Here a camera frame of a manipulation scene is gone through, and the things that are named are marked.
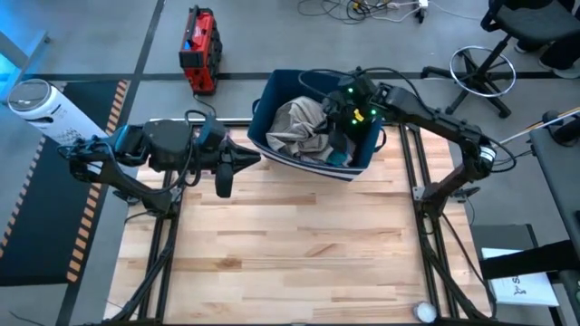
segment blue laundry basket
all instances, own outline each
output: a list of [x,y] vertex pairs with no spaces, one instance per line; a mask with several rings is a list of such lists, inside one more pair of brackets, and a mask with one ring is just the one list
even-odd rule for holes
[[[254,118],[250,123],[247,136],[262,151],[265,157],[276,162],[286,164],[294,168],[313,172],[319,175],[333,177],[344,181],[352,181],[361,174],[371,163],[372,154],[384,146],[386,135],[383,132],[383,142],[376,147],[377,138],[382,131],[381,120],[377,119],[372,124],[361,127],[360,139],[356,143],[353,162],[350,167],[331,167],[322,164],[307,163],[298,159],[289,158],[269,148],[266,141],[266,133],[270,130],[276,111],[283,104],[299,96],[307,96],[313,100],[322,102],[323,98],[309,91],[298,82],[298,70],[275,70],[270,75],[262,97],[254,102],[252,111]],[[323,93],[329,93],[338,89],[338,77],[327,73],[306,73],[303,81]]]

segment wooden tabletop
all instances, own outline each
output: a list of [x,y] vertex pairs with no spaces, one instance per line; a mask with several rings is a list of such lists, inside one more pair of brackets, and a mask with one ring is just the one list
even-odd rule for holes
[[[351,183],[263,158],[236,174],[231,198],[215,195],[212,176],[188,188],[164,322],[417,322],[411,309],[428,300],[421,250],[399,131],[386,131],[387,145]],[[231,136],[254,148],[245,129]],[[453,168],[448,143],[425,130],[422,138],[431,178],[440,180]],[[415,168],[420,176],[416,159]],[[162,178],[145,166],[138,175],[150,187]],[[463,205],[445,212],[476,262]],[[441,223],[453,278],[488,312],[483,287]],[[153,225],[150,216],[126,225],[105,318],[142,281]]]

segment white speaker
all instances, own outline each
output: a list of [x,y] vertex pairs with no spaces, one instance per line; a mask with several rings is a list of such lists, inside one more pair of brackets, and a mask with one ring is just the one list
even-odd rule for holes
[[14,86],[8,95],[8,107],[44,135],[61,145],[76,139],[100,138],[107,134],[89,117],[46,81],[33,79]]

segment concrete floor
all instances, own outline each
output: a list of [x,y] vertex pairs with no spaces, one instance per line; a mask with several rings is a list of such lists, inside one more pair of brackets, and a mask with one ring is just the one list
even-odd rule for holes
[[[38,73],[132,73],[135,71],[157,0],[4,0],[0,3],[0,30],[21,44],[37,29],[48,30],[53,42],[33,67]],[[488,47],[504,37],[486,33],[479,22],[458,18],[432,7],[423,25],[409,18],[403,23],[371,20],[345,25],[327,16],[306,17],[296,12],[297,0],[200,0],[215,12],[224,43],[222,72],[271,72],[277,68],[333,68],[349,70],[389,66],[405,72],[420,72],[423,65],[446,66],[461,46]],[[437,0],[454,12],[471,17],[485,13],[488,1]],[[187,18],[189,0],[166,0],[150,49],[145,73],[180,72],[177,50]],[[304,11],[318,10],[305,5]],[[538,72],[535,54],[518,54],[509,47],[504,54],[519,72]],[[389,81],[401,85],[401,81]],[[260,96],[264,81],[222,81],[208,101],[224,118],[250,117],[250,107]],[[449,105],[459,88],[449,81],[415,81],[425,101],[433,107]],[[570,110],[580,103],[580,81],[521,80],[503,100],[514,111],[501,120],[488,103],[469,97],[457,116],[478,124],[488,135],[504,139],[537,121],[546,110]],[[198,105],[191,99],[185,81],[143,81],[137,91],[130,123],[149,118],[181,117]],[[9,217],[24,180],[40,133],[10,111],[0,110],[0,225]],[[525,140],[511,143],[518,153]],[[453,157],[459,153],[452,147]],[[522,158],[518,167],[501,176],[478,182],[482,190],[472,199],[477,212],[475,225],[530,223],[538,242],[547,244],[566,238],[556,206],[537,161]],[[92,253],[72,316],[72,324],[97,322],[102,317],[116,255],[122,235],[124,203],[113,196],[101,216]],[[56,320],[64,287],[59,285],[0,288],[0,324],[27,325],[8,311],[52,325]],[[562,300],[567,317],[566,299]],[[547,310],[532,312],[524,307],[500,307],[502,321],[550,325]]]

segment chair base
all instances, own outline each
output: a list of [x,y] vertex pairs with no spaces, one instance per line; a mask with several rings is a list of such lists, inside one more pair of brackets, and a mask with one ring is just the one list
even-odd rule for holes
[[[508,45],[508,37],[506,40],[500,42],[492,54],[487,58],[481,66],[475,64],[471,57],[469,50],[459,54],[462,57],[467,72],[455,72],[456,77],[462,81],[465,86],[480,93],[492,94],[494,92],[501,92],[498,86],[493,81],[505,80],[512,78],[511,72],[494,72],[489,73],[488,69],[491,63],[498,58],[503,49]],[[444,78],[453,79],[451,72],[446,69],[437,67],[424,67],[420,74],[422,79],[427,78],[430,74],[436,74]],[[447,114],[453,114],[458,106],[469,95],[469,91],[463,90],[461,94],[455,99],[449,107],[445,110]],[[502,119],[509,117],[511,110],[498,97],[486,97],[486,99],[499,110],[498,116]]]

